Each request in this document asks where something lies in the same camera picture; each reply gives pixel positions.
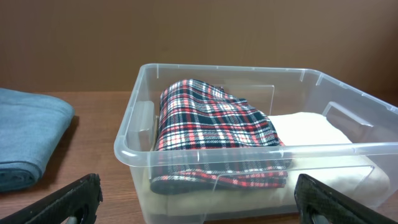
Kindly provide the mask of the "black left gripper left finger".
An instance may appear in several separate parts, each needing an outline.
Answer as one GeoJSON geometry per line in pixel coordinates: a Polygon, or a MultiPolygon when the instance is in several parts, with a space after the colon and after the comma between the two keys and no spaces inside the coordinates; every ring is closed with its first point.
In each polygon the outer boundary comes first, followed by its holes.
{"type": "Polygon", "coordinates": [[[1,224],[71,223],[94,224],[103,201],[98,174],[87,174],[62,189],[1,219],[1,224]]]}

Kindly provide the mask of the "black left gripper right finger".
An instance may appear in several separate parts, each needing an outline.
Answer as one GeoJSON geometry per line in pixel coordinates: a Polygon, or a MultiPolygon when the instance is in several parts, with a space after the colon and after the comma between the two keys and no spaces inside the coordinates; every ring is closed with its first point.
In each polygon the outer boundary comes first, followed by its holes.
{"type": "Polygon", "coordinates": [[[300,174],[294,198],[301,224],[395,224],[307,174],[300,174]]]}

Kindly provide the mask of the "cream cloth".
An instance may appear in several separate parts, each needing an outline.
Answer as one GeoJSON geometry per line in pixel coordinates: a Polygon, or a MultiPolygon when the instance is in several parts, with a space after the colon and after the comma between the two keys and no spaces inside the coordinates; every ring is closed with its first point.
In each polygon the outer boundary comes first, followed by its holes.
{"type": "MultiPolygon", "coordinates": [[[[297,146],[316,152],[324,144],[347,144],[349,139],[328,120],[316,113],[294,113],[268,117],[283,146],[297,146]]],[[[147,116],[136,128],[142,145],[155,152],[158,121],[147,116]]],[[[252,160],[290,159],[285,187],[254,190],[199,190],[177,195],[157,194],[150,189],[151,165],[144,174],[143,207],[147,212],[171,217],[247,213],[271,210],[279,213],[294,204],[294,188],[300,174],[308,174],[341,193],[366,205],[379,204],[392,191],[389,176],[367,156],[292,157],[289,152],[255,154],[252,160]]]]}

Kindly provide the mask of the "clear plastic storage container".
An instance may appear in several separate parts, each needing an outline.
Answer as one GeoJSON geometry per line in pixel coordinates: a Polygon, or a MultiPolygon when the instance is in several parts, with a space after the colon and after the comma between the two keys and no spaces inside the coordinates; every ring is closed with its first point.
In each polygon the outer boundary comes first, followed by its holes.
{"type": "Polygon", "coordinates": [[[300,174],[377,208],[397,193],[397,108],[307,68],[150,63],[114,154],[146,223],[295,213],[300,174]]]}

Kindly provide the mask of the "red navy plaid cloth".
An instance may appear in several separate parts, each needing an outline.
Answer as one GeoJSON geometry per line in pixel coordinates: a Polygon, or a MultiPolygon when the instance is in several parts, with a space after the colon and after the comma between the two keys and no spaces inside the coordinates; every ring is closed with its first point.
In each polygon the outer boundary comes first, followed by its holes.
{"type": "Polygon", "coordinates": [[[177,195],[199,190],[277,189],[287,183],[290,159],[244,161],[249,147],[283,146],[271,120],[244,98],[200,80],[180,80],[160,95],[155,151],[173,156],[150,172],[151,191],[177,195]]]}

